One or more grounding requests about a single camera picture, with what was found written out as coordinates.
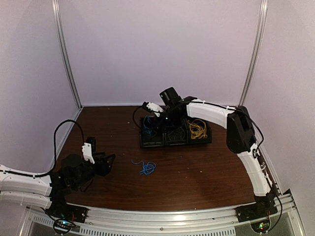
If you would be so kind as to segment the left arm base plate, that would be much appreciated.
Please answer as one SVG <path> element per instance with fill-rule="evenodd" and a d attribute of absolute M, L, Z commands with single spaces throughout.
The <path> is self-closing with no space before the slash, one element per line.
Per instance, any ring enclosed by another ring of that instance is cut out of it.
<path fill-rule="evenodd" d="M 88 209 L 70 204 L 52 204 L 45 210 L 50 216 L 68 221 L 85 223 Z"/>

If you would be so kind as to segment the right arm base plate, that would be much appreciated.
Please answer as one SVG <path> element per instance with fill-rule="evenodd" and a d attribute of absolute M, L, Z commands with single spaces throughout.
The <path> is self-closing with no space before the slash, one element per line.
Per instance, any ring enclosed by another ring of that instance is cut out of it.
<path fill-rule="evenodd" d="M 255 202 L 250 205 L 239 206 L 235 208 L 238 222 L 253 221 L 260 218 L 265 218 L 271 214 L 276 214 L 278 209 L 275 201 L 271 202 Z"/>

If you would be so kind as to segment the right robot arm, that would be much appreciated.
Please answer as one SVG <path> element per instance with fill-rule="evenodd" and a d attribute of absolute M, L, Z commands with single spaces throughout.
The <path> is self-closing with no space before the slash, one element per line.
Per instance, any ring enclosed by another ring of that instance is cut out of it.
<path fill-rule="evenodd" d="M 215 123 L 226 129 L 226 144 L 243 163 L 252 183 L 255 204 L 252 212 L 257 217 L 275 210 L 276 189 L 269 178 L 267 167 L 260 155 L 260 143 L 255 131 L 258 129 L 244 106 L 217 105 L 193 96 L 181 98 L 173 87 L 160 93 L 165 109 L 149 102 L 145 105 L 159 122 L 167 118 L 197 118 Z"/>

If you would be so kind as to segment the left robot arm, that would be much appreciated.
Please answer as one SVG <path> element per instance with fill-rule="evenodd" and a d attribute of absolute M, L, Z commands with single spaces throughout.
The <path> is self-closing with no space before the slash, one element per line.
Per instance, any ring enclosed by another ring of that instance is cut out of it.
<path fill-rule="evenodd" d="M 96 153 L 92 164 L 71 154 L 61 160 L 57 172 L 44 177 L 3 167 L 0 171 L 0 201 L 51 209 L 59 218 L 67 218 L 71 208 L 65 196 L 73 191 L 86 192 L 95 176 L 108 175 L 115 157 L 115 154 Z"/>

